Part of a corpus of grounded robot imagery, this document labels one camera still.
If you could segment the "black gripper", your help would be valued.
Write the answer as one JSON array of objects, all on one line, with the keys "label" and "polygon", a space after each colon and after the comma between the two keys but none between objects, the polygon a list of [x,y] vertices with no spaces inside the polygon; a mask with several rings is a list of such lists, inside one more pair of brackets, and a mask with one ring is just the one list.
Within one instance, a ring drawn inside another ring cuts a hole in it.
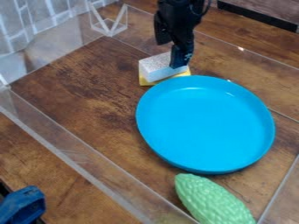
[{"label": "black gripper", "polygon": [[170,67],[188,65],[194,53],[195,26],[202,22],[206,0],[158,0],[154,14],[154,35],[156,44],[174,42]]}]

